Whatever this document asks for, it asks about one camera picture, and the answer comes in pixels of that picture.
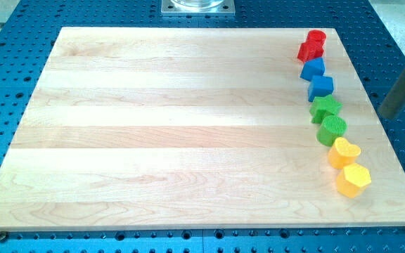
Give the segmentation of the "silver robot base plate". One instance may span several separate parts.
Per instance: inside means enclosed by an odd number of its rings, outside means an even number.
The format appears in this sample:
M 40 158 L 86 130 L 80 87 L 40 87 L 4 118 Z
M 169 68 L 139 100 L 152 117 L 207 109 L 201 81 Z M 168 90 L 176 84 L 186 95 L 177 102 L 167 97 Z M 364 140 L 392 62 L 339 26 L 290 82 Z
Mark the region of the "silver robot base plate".
M 162 0 L 162 16 L 235 15 L 234 0 Z

